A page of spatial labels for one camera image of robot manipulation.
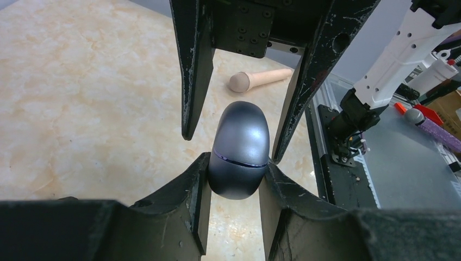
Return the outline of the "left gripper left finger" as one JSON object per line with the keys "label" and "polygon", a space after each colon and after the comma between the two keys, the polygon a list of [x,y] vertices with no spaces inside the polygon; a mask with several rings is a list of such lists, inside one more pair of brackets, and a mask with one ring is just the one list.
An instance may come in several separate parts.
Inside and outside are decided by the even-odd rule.
{"label": "left gripper left finger", "polygon": [[132,206],[115,200],[1,202],[1,260],[200,260],[210,153]]}

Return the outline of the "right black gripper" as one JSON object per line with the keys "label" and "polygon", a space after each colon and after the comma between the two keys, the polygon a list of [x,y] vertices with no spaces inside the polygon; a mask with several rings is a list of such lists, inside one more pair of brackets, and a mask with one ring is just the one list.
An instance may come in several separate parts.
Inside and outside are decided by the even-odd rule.
{"label": "right black gripper", "polygon": [[321,84],[378,1],[170,0],[182,75],[182,137],[190,141],[203,109],[216,49],[254,58],[268,48],[304,54],[286,92],[272,149],[282,161]]}

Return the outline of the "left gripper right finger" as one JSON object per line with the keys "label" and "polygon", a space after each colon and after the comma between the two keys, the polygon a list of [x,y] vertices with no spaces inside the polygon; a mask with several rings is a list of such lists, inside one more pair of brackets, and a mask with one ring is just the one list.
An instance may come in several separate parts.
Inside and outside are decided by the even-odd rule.
{"label": "left gripper right finger", "polygon": [[460,260],[458,210],[345,210],[274,163],[259,199],[266,260]]}

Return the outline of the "purple earbud charging case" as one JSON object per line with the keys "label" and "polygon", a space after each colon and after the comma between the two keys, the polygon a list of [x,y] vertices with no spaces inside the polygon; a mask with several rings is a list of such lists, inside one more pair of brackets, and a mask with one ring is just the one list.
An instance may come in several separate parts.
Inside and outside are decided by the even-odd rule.
{"label": "purple earbud charging case", "polygon": [[208,165],[212,191],[229,200],[255,193],[269,163],[270,134],[263,111],[236,101],[223,111]]}

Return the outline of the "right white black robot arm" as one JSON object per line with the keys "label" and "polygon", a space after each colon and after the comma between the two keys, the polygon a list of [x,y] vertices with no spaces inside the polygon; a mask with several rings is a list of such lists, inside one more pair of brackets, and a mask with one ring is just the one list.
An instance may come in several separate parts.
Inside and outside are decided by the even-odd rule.
{"label": "right white black robot arm", "polygon": [[[301,56],[289,84],[272,160],[279,163],[315,93],[377,6],[377,1],[171,1],[182,74],[182,136],[200,119],[216,49],[263,58],[281,44]],[[438,44],[460,29],[460,1],[412,1],[391,42],[341,101],[333,119],[335,154],[374,126],[395,90]]]}

